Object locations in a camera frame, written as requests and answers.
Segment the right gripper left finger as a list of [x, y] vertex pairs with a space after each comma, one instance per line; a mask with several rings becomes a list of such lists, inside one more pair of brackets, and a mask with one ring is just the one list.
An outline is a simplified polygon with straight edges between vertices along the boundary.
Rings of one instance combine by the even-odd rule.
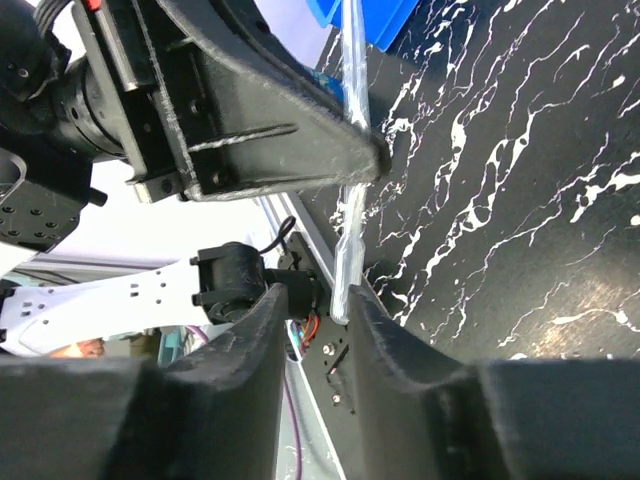
[[5, 479], [271, 479], [288, 294], [161, 368], [132, 358], [1, 361]]

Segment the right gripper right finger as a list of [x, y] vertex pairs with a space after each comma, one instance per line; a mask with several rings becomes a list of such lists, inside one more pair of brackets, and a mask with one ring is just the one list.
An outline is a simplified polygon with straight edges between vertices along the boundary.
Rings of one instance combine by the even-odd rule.
[[462, 364], [349, 292], [350, 348], [369, 479], [635, 479], [633, 359]]

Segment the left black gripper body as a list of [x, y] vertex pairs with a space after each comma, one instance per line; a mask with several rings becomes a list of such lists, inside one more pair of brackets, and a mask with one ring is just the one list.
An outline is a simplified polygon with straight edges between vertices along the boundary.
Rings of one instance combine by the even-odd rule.
[[58, 1], [1, 5], [1, 146], [10, 163], [1, 200], [97, 205], [91, 165], [126, 160], [143, 202], [183, 193], [230, 200], [240, 178], [226, 152], [239, 141], [211, 114], [179, 114], [206, 102], [199, 62], [183, 44], [230, 39], [211, 1], [78, 4], [86, 54], [75, 63], [52, 33]]

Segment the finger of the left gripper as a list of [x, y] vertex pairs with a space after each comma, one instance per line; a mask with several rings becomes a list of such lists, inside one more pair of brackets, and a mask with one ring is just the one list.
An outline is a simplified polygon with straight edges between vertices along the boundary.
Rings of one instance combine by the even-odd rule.
[[252, 1], [162, 1], [194, 50], [213, 130], [185, 128], [186, 196], [222, 201], [346, 185], [350, 153], [366, 183], [391, 170], [386, 142], [363, 139], [342, 103], [280, 43]]

